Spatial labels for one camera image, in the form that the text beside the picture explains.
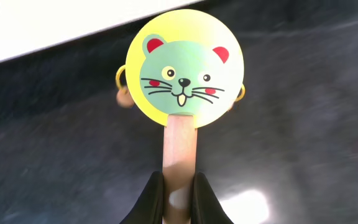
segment nose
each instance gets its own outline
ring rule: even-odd
[[[190,85],[190,80],[187,78],[181,78],[179,79],[179,85],[181,85],[183,88]]]

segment hand drum toy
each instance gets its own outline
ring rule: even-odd
[[[127,86],[120,84],[124,70]],[[150,119],[165,126],[163,187],[157,187],[163,189],[162,198],[153,189],[161,205],[150,210],[153,221],[139,223],[158,223],[159,212],[168,224],[188,223],[190,219],[197,223],[200,219],[199,214],[190,211],[196,207],[195,197],[201,197],[195,192],[197,128],[218,119],[245,95],[243,78],[244,61],[238,41],[222,22],[204,12],[166,12],[135,36],[126,64],[116,75],[117,101],[123,107],[135,103]],[[135,223],[129,220],[142,195],[122,223]],[[159,202],[155,198],[150,199],[157,201],[153,206]]]

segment yellow string loop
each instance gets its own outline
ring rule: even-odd
[[[246,87],[244,84],[241,85],[241,94],[236,98],[235,102],[238,102],[239,100],[243,99],[243,97],[246,95]]]
[[[121,66],[118,68],[118,71],[117,71],[117,74],[116,74],[116,85],[117,85],[117,88],[118,90],[121,90],[122,89],[122,85],[121,85],[121,82],[120,82],[120,78],[121,78],[121,74],[122,72],[125,70],[125,65]]]

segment cartoon cat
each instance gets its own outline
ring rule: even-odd
[[[198,115],[225,97],[229,52],[192,41],[166,42],[152,34],[143,42],[146,59],[140,86],[147,100],[166,114]]]

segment black pupil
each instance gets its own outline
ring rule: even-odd
[[[175,72],[174,72],[172,69],[169,69],[168,72],[167,72],[167,75],[168,75],[169,77],[172,77],[172,76],[175,75]]]
[[[204,81],[208,82],[211,80],[210,75],[204,75]]]

